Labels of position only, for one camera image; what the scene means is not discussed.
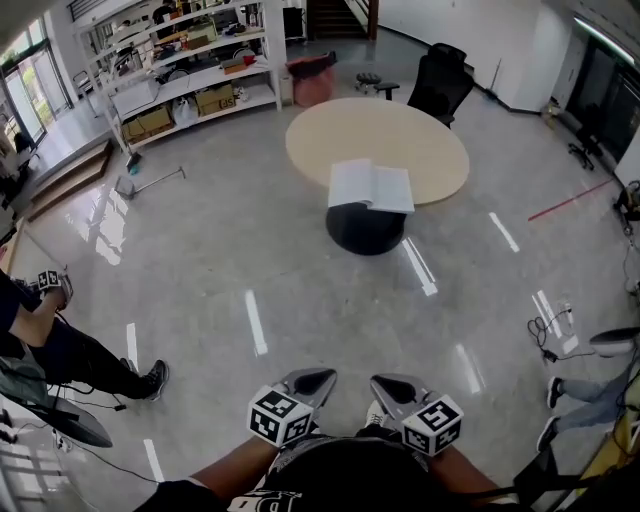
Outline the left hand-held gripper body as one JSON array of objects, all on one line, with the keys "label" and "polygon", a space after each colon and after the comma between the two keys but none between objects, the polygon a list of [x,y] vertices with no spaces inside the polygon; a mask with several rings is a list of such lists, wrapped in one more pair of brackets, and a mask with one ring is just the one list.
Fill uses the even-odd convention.
[{"label": "left hand-held gripper body", "polygon": [[248,430],[275,447],[299,441],[311,429],[336,384],[336,371],[308,368],[263,386],[249,402]]}]

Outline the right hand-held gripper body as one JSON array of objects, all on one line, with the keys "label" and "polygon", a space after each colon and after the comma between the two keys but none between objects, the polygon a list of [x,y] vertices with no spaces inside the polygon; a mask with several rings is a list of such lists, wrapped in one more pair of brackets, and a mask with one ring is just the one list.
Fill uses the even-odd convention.
[{"label": "right hand-held gripper body", "polygon": [[403,444],[412,450],[436,456],[460,437],[462,409],[449,395],[434,391],[420,378],[376,374],[370,387]]}]

